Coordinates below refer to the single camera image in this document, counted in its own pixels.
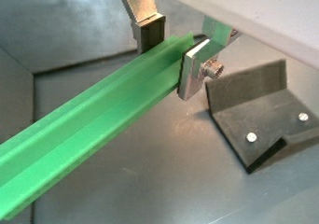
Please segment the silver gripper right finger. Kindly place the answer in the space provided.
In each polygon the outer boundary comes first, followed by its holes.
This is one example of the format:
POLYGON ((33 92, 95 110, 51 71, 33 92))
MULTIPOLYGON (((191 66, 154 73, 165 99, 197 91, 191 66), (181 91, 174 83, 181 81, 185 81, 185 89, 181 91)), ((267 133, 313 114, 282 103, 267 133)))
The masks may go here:
POLYGON ((219 52, 241 37, 241 32, 206 16, 202 26, 205 38, 187 49, 182 58, 179 98, 187 101, 202 89, 205 78, 218 79, 225 65, 217 60, 219 52))

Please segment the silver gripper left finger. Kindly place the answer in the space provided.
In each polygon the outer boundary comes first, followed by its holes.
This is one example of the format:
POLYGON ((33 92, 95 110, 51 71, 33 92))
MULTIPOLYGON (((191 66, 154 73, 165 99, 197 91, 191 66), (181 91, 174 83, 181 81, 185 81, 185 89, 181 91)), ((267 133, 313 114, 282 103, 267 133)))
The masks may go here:
POLYGON ((122 0, 131 19, 138 52, 143 54, 165 40, 166 17, 158 12, 155 0, 122 0))

